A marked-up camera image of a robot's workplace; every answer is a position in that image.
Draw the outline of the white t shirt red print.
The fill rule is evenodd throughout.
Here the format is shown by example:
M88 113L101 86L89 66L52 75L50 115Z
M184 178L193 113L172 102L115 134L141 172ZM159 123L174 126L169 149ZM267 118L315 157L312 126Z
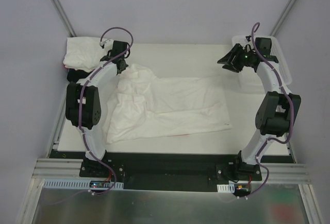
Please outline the white t shirt red print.
M221 77L159 78L132 64L107 102L107 144L231 129Z

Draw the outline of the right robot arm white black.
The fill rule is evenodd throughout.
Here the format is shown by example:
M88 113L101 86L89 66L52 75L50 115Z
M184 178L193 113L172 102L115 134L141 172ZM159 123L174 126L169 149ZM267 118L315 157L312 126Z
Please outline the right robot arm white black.
M287 144L301 104L300 95L292 94L279 72L279 60L271 54L270 38L257 37L252 44L236 43L218 64L239 73L244 67L254 70L262 82L265 97L255 116L256 131L248 145L239 153L241 162L232 167L232 174L244 180L273 142Z

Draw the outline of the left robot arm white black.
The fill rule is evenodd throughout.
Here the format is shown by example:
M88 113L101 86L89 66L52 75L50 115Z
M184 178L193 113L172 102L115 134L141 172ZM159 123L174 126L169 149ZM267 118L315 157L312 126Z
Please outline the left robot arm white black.
M108 174L109 165L103 161L106 153L102 126L107 117L107 99L118 85L118 74L128 67L125 59L130 55L131 45L114 40L102 42L110 48L86 78L70 82L67 86L65 117L76 127L85 147L85 157L94 161L91 171L97 177Z

